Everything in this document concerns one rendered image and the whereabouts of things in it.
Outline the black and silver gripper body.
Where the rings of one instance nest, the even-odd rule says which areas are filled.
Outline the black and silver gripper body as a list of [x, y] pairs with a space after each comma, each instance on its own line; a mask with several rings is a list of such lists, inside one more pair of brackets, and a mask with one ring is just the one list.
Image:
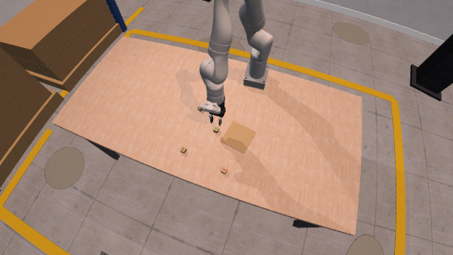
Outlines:
[[209, 114], [224, 117], [226, 112], [224, 93], [218, 98], [212, 98], [207, 94], [207, 102], [200, 104], [200, 110], [209, 112]]

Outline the tan flat mat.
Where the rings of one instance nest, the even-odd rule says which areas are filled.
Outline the tan flat mat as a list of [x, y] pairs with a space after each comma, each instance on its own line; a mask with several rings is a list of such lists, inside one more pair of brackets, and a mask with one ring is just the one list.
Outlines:
[[244, 153], [255, 133], [255, 131], [233, 121], [220, 142]]

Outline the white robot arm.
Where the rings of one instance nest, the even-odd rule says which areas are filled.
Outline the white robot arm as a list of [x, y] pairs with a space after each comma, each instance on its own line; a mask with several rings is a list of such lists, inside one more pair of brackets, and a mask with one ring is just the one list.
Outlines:
[[[246, 31], [248, 44], [254, 47], [251, 50], [249, 74], [254, 79], [261, 79], [273, 45], [273, 36], [262, 30], [266, 21], [263, 0], [244, 0], [239, 9], [239, 18]], [[208, 54], [212, 59], [204, 59], [200, 64], [200, 76], [208, 96], [212, 98], [218, 98], [224, 93], [223, 82], [228, 75], [228, 54], [232, 38], [229, 0], [214, 0], [212, 33], [208, 47]]]

